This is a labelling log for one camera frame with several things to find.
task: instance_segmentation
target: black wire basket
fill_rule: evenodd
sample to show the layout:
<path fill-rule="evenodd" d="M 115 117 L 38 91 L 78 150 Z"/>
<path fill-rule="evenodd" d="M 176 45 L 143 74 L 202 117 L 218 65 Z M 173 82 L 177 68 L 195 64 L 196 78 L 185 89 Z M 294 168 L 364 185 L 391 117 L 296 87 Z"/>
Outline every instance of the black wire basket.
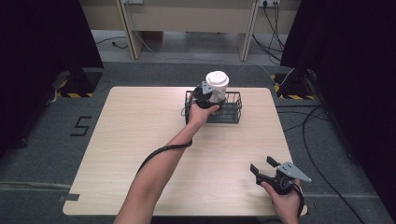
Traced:
<path fill-rule="evenodd" d="M 186 112 L 184 117 L 186 118 L 186 123 L 189 122 L 189 99 L 192 91 L 186 91 L 185 97 L 185 107 Z M 239 91 L 226 91 L 225 92 L 225 102 L 221 106 L 221 110 L 209 115 L 206 123 L 239 123 L 241 118 L 242 109 L 242 99 L 241 93 Z"/>

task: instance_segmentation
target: finger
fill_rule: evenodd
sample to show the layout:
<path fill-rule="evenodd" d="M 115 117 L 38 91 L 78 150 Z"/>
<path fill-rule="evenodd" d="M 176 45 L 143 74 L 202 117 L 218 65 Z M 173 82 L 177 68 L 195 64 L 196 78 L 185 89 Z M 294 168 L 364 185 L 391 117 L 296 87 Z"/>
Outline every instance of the finger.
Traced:
<path fill-rule="evenodd" d="M 301 184 L 301 182 L 300 182 L 300 179 L 294 179 L 294 184 L 295 185 L 297 185 L 298 187 L 300 187 L 300 184 Z"/>
<path fill-rule="evenodd" d="M 274 188 L 271 185 L 269 185 L 267 182 L 262 181 L 261 185 L 271 197 L 276 194 Z"/>

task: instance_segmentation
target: hand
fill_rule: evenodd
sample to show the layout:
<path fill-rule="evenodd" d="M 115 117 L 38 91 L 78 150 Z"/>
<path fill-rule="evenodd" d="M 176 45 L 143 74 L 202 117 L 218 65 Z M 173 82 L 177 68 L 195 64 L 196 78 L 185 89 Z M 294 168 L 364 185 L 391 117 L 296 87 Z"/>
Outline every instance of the hand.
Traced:
<path fill-rule="evenodd" d="M 295 184 L 300 187 L 300 180 L 295 179 Z M 297 192 L 292 190 L 287 195 L 279 195 L 268 183 L 262 182 L 262 186 L 271 196 L 273 206 L 276 210 L 276 213 L 279 215 L 282 223 L 298 223 L 297 213 L 300 206 L 300 197 L 298 196 Z"/>
<path fill-rule="evenodd" d="M 209 115 L 218 109 L 219 105 L 213 105 L 208 109 L 202 109 L 197 104 L 192 104 L 189 111 L 189 123 L 196 124 L 201 127 L 206 123 Z"/>

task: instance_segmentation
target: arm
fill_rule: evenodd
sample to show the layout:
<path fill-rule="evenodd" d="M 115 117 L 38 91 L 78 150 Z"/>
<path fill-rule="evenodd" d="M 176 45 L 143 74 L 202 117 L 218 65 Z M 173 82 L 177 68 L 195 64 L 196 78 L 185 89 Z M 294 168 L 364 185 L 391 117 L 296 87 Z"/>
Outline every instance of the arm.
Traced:
<path fill-rule="evenodd" d="M 300 180 L 295 179 L 295 184 L 300 186 Z M 297 224 L 298 208 L 300 206 L 300 197 L 297 192 L 292 190 L 287 195 L 279 195 L 273 187 L 266 182 L 262 182 L 262 186 L 268 192 L 273 200 L 273 206 L 279 215 L 283 224 Z"/>
<path fill-rule="evenodd" d="M 218 105 L 201 109 L 193 104 L 189 123 L 166 145 L 181 145 L 190 142 L 207 117 L 219 109 Z M 171 149 L 153 157 L 134 178 L 126 199 L 114 220 L 120 223 L 150 223 L 155 204 L 175 171 L 185 148 Z"/>

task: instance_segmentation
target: wrist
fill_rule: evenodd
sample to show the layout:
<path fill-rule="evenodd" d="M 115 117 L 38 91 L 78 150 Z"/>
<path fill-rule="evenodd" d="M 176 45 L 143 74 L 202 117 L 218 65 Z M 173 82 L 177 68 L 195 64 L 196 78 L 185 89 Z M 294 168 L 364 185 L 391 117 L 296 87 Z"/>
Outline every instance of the wrist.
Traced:
<path fill-rule="evenodd" d="M 297 217 L 292 217 L 292 218 L 281 218 L 281 221 L 283 224 L 298 224 L 298 218 Z"/>
<path fill-rule="evenodd" d="M 186 128 L 198 131 L 204 124 L 199 121 L 190 121 L 186 124 Z"/>

